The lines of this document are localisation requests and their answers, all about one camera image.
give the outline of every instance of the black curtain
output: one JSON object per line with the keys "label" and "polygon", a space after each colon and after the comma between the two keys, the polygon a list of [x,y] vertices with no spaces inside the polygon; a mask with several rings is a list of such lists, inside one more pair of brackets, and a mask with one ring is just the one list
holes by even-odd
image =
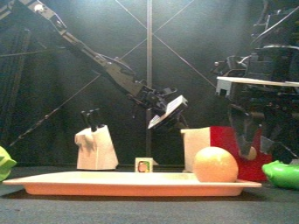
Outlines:
{"label": "black curtain", "polygon": [[[124,57],[136,72],[136,78],[146,80],[147,1],[43,2],[60,15],[70,33],[96,52],[112,58]],[[211,74],[211,68],[215,61],[231,55],[250,54],[250,34],[262,10],[262,1],[255,0],[154,0],[154,87],[178,88],[178,95],[187,98],[190,107],[183,116],[190,128],[230,125],[228,102],[215,96],[216,76]],[[30,51],[42,50],[43,44],[42,40],[32,38]],[[26,56],[6,145],[96,76],[68,51]],[[120,164],[132,164],[136,157],[144,157],[146,111],[140,108],[136,119],[132,119],[134,103],[114,84],[100,77],[24,139],[12,147],[7,146],[19,164],[76,164],[74,137],[86,128],[80,111],[96,108],[100,109],[102,122],[110,129]],[[179,130],[154,132],[152,154],[162,165],[183,164]]]}

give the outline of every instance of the egg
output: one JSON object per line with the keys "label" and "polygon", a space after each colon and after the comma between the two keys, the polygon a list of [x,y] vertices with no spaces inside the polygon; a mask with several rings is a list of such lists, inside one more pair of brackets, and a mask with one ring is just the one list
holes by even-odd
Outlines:
{"label": "egg", "polygon": [[195,155],[192,172],[200,182],[236,182],[238,161],[227,150],[207,147]]}

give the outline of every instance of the green object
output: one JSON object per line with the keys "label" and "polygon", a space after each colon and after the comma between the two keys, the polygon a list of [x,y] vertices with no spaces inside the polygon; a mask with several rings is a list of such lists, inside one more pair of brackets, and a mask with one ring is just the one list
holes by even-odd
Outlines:
{"label": "green object", "polygon": [[265,164],[262,169],[275,186],[299,190],[299,164],[283,164],[275,161]]}
{"label": "green object", "polygon": [[6,180],[16,162],[12,160],[6,149],[0,146],[0,181]]}

